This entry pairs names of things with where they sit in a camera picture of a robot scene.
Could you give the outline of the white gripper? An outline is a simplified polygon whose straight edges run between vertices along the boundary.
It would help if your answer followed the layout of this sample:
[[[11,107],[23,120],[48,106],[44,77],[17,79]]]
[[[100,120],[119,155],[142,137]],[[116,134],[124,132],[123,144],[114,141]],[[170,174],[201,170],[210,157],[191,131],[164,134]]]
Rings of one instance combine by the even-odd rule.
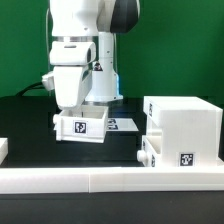
[[[94,42],[54,41],[50,51],[56,102],[61,110],[79,107],[92,88]]]

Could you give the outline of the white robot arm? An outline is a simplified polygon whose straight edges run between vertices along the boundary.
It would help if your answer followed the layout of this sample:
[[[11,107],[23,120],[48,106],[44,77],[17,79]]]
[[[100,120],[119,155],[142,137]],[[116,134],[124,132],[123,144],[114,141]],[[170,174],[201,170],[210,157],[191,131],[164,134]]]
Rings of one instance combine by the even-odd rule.
[[[116,36],[140,16],[139,0],[49,0],[53,19],[50,88],[60,109],[120,100]]]

